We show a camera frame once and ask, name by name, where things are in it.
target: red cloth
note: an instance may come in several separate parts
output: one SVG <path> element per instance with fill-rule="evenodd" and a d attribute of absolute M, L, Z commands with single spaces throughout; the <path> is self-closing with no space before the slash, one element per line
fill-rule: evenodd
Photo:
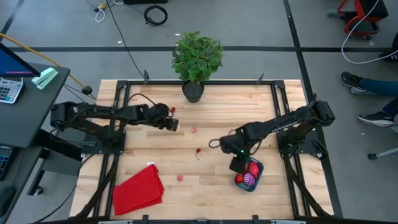
<path fill-rule="evenodd" d="M 164 187 L 156 166 L 150 165 L 113 190 L 115 215 L 162 203 Z"/>

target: gray floor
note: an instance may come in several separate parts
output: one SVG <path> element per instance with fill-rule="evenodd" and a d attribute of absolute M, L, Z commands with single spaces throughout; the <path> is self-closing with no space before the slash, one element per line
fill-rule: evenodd
<path fill-rule="evenodd" d="M 94 4 L 100 0 L 89 0 Z M 290 0 L 297 35 L 302 47 L 340 47 L 346 35 L 343 22 L 326 17 L 325 11 L 337 8 L 340 0 Z M 380 22 L 381 31 L 371 41 L 349 40 L 347 47 L 390 47 L 396 29 L 398 9 L 395 0 L 384 0 L 391 15 Z M 16 0 L 0 1 L 0 27 L 14 10 Z M 112 7 L 116 20 L 131 47 L 174 46 L 183 31 L 200 30 L 204 35 L 221 39 L 228 46 L 293 47 L 283 1 L 279 0 L 170 0 L 164 7 L 169 20 L 160 27 L 145 25 L 143 16 L 134 9 L 140 6 Z M 31 47 L 122 47 L 118 30 L 109 11 L 102 23 L 94 21 L 84 0 L 29 0 L 19 9 L 7 35 Z M 3 44 L 14 44 L 4 40 Z M 18 53 L 28 62 L 48 63 L 30 54 Z M 45 52 L 97 94 L 100 80 L 140 78 L 126 52 Z M 377 57 L 371 53 L 349 53 L 352 60 Z M 177 78 L 170 67 L 170 52 L 132 52 L 139 68 L 151 78 Z M 325 128 L 333 173 L 346 218 L 398 220 L 397 157 L 369 161 L 366 154 L 381 152 L 398 145 L 397 134 L 390 129 L 374 128 L 357 122 L 360 113 L 379 110 L 390 98 L 354 96 L 340 83 L 340 73 L 349 71 L 382 80 L 398 80 L 398 65 L 374 62 L 353 65 L 340 53 L 303 53 L 312 89 L 319 99 L 331 105 L 337 120 Z M 301 79 L 295 52 L 227 51 L 224 67 L 213 78 Z M 68 83 L 77 87 L 72 80 Z M 79 101 L 62 90 L 57 102 Z M 69 194 L 76 177 L 47 173 L 42 182 L 45 193 L 38 197 L 21 197 L 9 223 L 33 222 L 48 214 Z M 71 200 L 48 220 L 68 216 Z"/>

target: computer screen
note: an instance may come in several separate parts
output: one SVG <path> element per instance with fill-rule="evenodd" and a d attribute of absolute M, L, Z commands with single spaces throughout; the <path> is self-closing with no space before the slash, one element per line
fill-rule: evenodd
<path fill-rule="evenodd" d="M 40 72 L 0 44 L 0 77 L 38 77 Z"/>

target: blue tray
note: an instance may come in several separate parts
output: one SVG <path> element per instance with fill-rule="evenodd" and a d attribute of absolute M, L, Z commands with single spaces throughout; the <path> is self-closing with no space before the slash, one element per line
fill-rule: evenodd
<path fill-rule="evenodd" d="M 254 158 L 249 157 L 249 158 L 246 160 L 246 164 L 250 164 L 251 162 L 257 163 L 257 165 L 259 166 L 259 170 L 260 170 L 259 175 L 258 175 L 258 177 L 256 178 L 256 181 L 255 181 L 255 183 L 254 183 L 253 186 L 249 187 L 249 186 L 247 186 L 247 185 L 244 184 L 244 183 L 238 184 L 238 183 L 236 183 L 235 178 L 234 178 L 235 184 L 236 184 L 238 187 L 242 188 L 243 190 L 245 190 L 245 191 L 247 191 L 247 192 L 253 192 L 253 191 L 256 189 L 257 184 L 258 184 L 259 181 L 260 181 L 260 178 L 261 178 L 261 175 L 262 175 L 262 171 L 264 170 L 264 166 L 262 165 L 262 163 L 261 163 L 260 161 L 254 159 Z"/>

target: person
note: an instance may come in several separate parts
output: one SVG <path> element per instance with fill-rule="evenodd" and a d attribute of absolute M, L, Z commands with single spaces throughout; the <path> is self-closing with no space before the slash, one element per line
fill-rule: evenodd
<path fill-rule="evenodd" d="M 392 50 L 383 52 L 382 54 L 380 54 L 380 58 L 390 55 L 397 50 L 398 50 L 398 33 L 396 34 L 396 37 L 392 41 Z M 391 55 L 390 57 L 384 58 L 383 60 L 385 60 L 387 62 L 398 62 L 398 52 Z"/>
<path fill-rule="evenodd" d="M 394 117 L 398 114 L 398 82 L 385 82 L 362 78 L 350 72 L 341 74 L 341 81 L 358 92 L 369 91 L 381 96 L 395 96 L 381 111 L 368 115 L 358 115 L 357 118 L 364 124 L 391 127 L 395 125 Z"/>

